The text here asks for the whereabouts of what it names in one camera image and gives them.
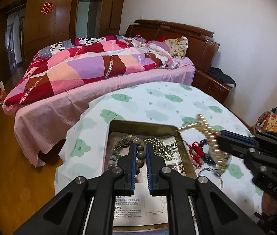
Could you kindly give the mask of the person's right hand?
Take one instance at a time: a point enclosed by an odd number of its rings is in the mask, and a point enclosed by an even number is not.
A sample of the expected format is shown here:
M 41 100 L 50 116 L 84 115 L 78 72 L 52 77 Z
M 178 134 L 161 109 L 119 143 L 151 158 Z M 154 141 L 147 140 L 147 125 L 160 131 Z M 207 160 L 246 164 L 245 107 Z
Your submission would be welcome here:
M 277 201 L 267 193 L 262 196 L 262 220 L 277 223 Z

